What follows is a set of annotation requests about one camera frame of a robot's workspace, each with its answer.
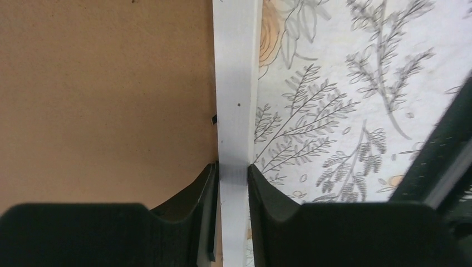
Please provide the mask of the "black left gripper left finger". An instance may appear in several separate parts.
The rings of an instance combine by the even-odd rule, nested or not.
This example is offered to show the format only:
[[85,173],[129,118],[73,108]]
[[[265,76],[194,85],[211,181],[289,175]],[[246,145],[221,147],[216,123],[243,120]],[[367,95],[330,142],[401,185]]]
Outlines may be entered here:
[[159,206],[24,203],[1,216],[2,266],[211,266],[219,165]]

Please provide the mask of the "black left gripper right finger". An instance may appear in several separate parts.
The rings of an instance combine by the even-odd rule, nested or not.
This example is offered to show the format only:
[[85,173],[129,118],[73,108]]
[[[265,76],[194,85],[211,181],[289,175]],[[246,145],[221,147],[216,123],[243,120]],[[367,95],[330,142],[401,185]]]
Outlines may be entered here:
[[432,208],[418,202],[299,204],[248,167],[255,266],[470,266]]

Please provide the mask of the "white picture frame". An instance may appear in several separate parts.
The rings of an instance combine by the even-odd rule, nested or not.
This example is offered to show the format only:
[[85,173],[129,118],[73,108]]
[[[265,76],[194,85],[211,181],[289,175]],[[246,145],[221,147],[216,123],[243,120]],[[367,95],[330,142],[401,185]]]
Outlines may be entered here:
[[211,266],[245,266],[261,14],[261,1],[2,1],[1,216],[153,209],[217,163]]

